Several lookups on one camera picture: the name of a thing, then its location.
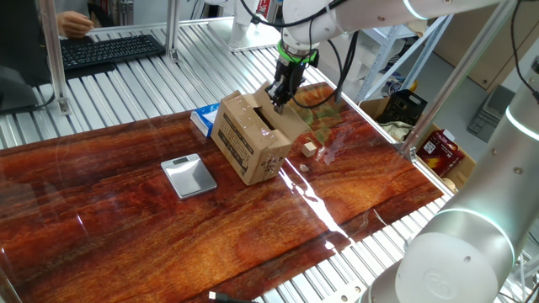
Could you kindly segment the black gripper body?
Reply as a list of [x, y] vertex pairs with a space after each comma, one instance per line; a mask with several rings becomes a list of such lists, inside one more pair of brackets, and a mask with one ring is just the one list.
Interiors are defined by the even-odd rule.
[[270, 85], [279, 85], [281, 97], [291, 99], [304, 82], [303, 72], [306, 64], [289, 61], [284, 57], [277, 60], [275, 80]]

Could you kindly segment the person's bare hand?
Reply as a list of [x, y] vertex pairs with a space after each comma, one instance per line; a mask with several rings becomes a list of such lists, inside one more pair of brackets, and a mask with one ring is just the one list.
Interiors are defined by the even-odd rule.
[[67, 11], [56, 15], [59, 34], [68, 39], [82, 39], [94, 29], [94, 23], [86, 15]]

